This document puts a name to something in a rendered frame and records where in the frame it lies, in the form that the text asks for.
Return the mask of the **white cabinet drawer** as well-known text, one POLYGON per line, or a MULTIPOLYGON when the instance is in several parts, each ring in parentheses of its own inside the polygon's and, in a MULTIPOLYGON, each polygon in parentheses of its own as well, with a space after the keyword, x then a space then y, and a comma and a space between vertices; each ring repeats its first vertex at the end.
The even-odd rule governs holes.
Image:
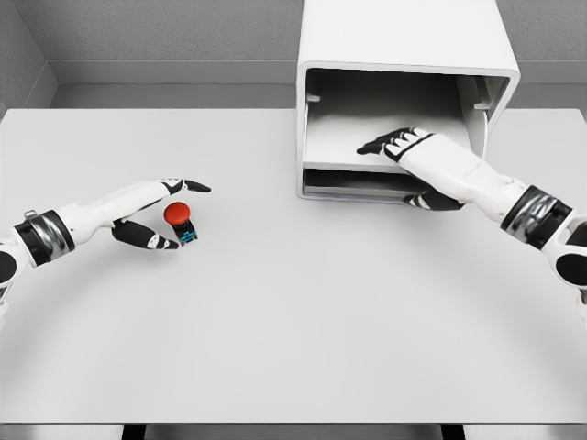
POLYGON ((357 153, 364 144, 400 127, 421 127, 441 133, 477 156, 484 155, 488 118, 482 110, 458 109, 454 114, 313 115, 306 124, 302 166, 314 170, 403 174, 404 170, 390 159, 357 153))

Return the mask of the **white tabletop storage cabinet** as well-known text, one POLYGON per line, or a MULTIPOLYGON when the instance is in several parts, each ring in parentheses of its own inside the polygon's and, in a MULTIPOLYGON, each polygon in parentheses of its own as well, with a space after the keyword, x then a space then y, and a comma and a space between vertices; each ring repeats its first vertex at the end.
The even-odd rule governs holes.
POLYGON ((495 0, 305 0, 296 72, 297 192, 398 203, 424 184, 404 171, 302 166, 314 115, 482 110, 487 139, 520 81, 495 0))

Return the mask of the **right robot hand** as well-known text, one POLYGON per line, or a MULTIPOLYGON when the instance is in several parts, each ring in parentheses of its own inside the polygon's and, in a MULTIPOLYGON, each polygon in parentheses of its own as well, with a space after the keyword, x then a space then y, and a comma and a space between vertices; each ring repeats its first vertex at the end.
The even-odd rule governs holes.
POLYGON ((357 149, 359 155, 386 157, 426 184, 403 203, 428 211, 458 211, 472 188, 466 172, 481 163, 479 157, 450 138, 419 127, 403 127, 381 135, 357 149))

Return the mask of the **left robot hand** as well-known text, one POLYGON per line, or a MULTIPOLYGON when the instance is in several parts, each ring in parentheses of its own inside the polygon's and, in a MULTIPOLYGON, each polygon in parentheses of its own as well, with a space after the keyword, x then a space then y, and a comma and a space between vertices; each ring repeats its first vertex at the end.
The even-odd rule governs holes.
POLYGON ((129 220, 129 217, 180 191, 210 193, 211 189, 186 179, 141 181, 108 194, 97 202, 97 206, 105 215, 114 239, 136 248, 178 249, 180 244, 176 241, 129 220))

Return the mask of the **red button load switch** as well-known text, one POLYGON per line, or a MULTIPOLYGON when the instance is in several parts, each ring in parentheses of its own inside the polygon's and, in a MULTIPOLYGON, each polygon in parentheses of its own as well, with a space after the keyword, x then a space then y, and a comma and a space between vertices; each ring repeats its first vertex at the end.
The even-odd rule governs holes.
POLYGON ((163 212, 164 220, 172 227, 181 246, 198 238, 191 219, 191 210, 186 203, 170 203, 163 212))

